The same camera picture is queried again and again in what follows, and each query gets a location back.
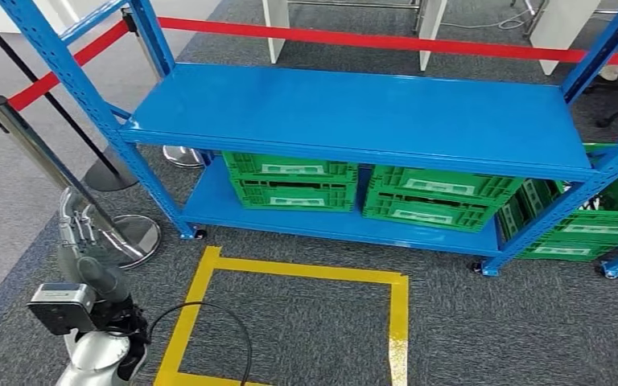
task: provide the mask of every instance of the stanchion post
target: stanchion post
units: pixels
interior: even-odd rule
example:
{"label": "stanchion post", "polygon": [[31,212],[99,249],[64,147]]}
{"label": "stanchion post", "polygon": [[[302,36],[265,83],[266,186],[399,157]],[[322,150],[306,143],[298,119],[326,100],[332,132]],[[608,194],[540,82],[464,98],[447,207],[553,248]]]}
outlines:
{"label": "stanchion post", "polygon": [[[136,36],[136,40],[138,41],[138,45],[141,47],[141,51],[143,51],[143,55],[146,56],[148,60],[148,64],[150,65],[150,69],[153,71],[155,75],[155,79],[160,81],[162,79],[162,72],[158,68],[158,64],[153,60],[153,55],[150,53],[150,48],[147,46],[146,40],[141,36],[138,31],[138,27],[136,26],[136,21],[134,20],[134,16],[132,15],[132,11],[130,8],[122,8],[122,19],[124,23],[126,23],[129,28],[129,32],[134,33]],[[203,156],[195,149],[191,149],[189,147],[183,146],[163,146],[162,154],[164,158],[167,159],[170,163],[186,168],[186,169],[199,169],[204,167],[207,163]]]}
{"label": "stanchion post", "polygon": [[155,252],[161,238],[158,225],[145,216],[119,216],[119,221],[113,220],[4,96],[0,96],[0,129],[60,190],[72,187],[86,204],[95,207],[94,224],[116,250],[129,258],[128,262],[118,262],[120,268],[143,263]]}
{"label": "stanchion post", "polygon": [[[32,83],[39,80],[36,74],[25,64],[22,58],[15,52],[15,50],[8,44],[8,42],[0,35],[0,48],[3,52],[18,66],[21,72]],[[60,102],[50,93],[46,92],[43,95],[46,100],[53,106],[61,117],[72,127],[72,129],[79,135],[86,146],[98,157],[99,162],[96,162],[84,177],[85,182],[97,191],[119,191],[131,187],[138,182],[138,180],[131,174],[126,168],[124,163],[117,159],[112,153],[111,149],[108,149],[107,155],[101,151],[96,144],[93,143],[91,138],[83,131],[83,129],[76,123],[74,118],[68,113],[68,111],[60,104]]]}

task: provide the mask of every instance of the blue metal shelf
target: blue metal shelf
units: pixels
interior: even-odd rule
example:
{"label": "blue metal shelf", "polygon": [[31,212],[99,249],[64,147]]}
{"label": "blue metal shelf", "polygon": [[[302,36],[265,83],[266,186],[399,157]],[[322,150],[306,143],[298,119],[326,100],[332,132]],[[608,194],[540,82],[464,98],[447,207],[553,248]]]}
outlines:
{"label": "blue metal shelf", "polygon": [[[68,43],[126,1],[161,77],[121,125],[68,50]],[[149,0],[110,0],[61,39],[33,0],[0,0],[89,119],[183,238],[193,223],[428,248],[487,256],[496,276],[618,178],[618,145],[589,164],[569,106],[618,51],[618,15],[561,87],[287,68],[176,64]],[[528,108],[523,109],[527,101]],[[499,250],[495,222],[465,233],[367,220],[358,211],[245,210],[221,161],[204,172],[183,210],[135,143],[576,181]],[[605,266],[618,274],[618,260]]]}
{"label": "blue metal shelf", "polygon": [[540,84],[176,64],[121,136],[496,175],[595,173],[562,92]]}
{"label": "blue metal shelf", "polygon": [[445,252],[483,256],[499,253],[495,221],[489,221],[481,232],[470,233],[365,219],[358,209],[349,213],[245,209],[231,187],[229,172],[222,158],[214,158],[203,172],[181,218],[198,224]]}

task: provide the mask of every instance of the yellow tape square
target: yellow tape square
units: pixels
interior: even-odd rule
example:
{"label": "yellow tape square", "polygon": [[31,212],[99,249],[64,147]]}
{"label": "yellow tape square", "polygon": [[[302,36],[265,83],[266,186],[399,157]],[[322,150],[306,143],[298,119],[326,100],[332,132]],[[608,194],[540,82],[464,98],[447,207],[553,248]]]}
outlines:
{"label": "yellow tape square", "polygon": [[[203,300],[209,280],[215,269],[390,285],[389,370],[392,377],[392,385],[406,386],[409,345],[409,278],[407,276],[395,272],[371,269],[351,269],[221,257],[220,252],[221,247],[208,246],[204,250],[185,302],[199,302]],[[165,350],[154,384],[159,386],[188,386],[191,384],[199,386],[234,386],[240,384],[239,380],[179,372],[181,359],[186,352],[188,338],[190,338],[193,327],[196,324],[199,311],[199,306],[186,307],[181,310],[174,331],[171,333],[171,339]],[[263,386],[254,382],[248,382],[247,384],[250,386]]]}

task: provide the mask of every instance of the stacked crates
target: stacked crates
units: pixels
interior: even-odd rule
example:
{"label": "stacked crates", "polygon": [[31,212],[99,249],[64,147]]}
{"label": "stacked crates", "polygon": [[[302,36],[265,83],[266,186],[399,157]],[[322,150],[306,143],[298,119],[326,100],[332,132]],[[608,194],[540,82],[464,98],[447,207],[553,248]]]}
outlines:
{"label": "stacked crates", "polygon": [[354,207],[356,163],[228,151],[221,155],[246,208],[351,211]]}
{"label": "stacked crates", "polygon": [[[499,211],[505,239],[517,233],[565,191],[560,182],[527,179]],[[618,246],[618,179],[574,211],[517,258],[592,261]]]}
{"label": "stacked crates", "polygon": [[375,166],[364,217],[478,232],[523,179]]}

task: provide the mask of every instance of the retractable belt barrier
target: retractable belt barrier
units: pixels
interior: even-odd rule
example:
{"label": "retractable belt barrier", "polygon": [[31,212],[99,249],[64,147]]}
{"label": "retractable belt barrier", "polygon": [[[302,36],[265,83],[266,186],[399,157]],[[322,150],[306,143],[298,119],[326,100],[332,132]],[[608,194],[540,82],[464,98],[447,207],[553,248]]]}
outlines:
{"label": "retractable belt barrier", "polygon": [[[158,18],[162,28],[208,32],[222,35],[249,36],[255,38],[287,39],[309,43],[335,44],[353,47],[368,47],[401,51],[432,51],[456,55],[481,55],[496,58],[520,60],[557,60],[577,63],[586,54],[583,50],[557,50],[496,43],[472,43],[458,40],[418,39],[404,36],[361,35],[348,32],[310,30],[304,28],[265,27],[242,23],[223,23],[185,18]],[[79,65],[88,63],[107,47],[120,39],[128,28],[123,21],[118,22],[86,47],[79,50],[75,59]],[[618,65],[618,54],[612,56],[608,64]],[[18,111],[50,91],[60,81],[49,72],[40,80],[15,94],[9,99]]]}

